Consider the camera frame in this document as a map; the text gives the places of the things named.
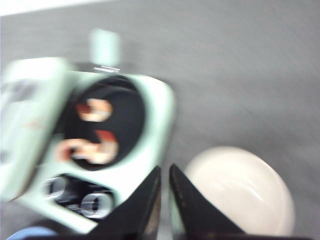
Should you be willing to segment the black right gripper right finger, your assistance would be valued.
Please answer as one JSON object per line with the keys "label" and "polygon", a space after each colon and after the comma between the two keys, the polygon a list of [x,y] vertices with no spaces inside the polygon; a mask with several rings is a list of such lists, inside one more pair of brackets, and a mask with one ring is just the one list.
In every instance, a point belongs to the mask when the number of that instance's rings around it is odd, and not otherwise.
{"label": "black right gripper right finger", "polygon": [[169,185],[188,240],[213,240],[217,235],[245,234],[200,193],[176,164],[169,168]]}

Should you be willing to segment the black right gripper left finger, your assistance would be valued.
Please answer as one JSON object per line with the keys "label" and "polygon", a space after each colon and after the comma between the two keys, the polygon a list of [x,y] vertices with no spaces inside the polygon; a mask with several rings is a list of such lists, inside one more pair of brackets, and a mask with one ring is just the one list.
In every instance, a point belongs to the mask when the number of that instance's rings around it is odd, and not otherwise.
{"label": "black right gripper left finger", "polygon": [[161,168],[156,166],[136,190],[93,230],[93,240],[155,240],[161,211]]}

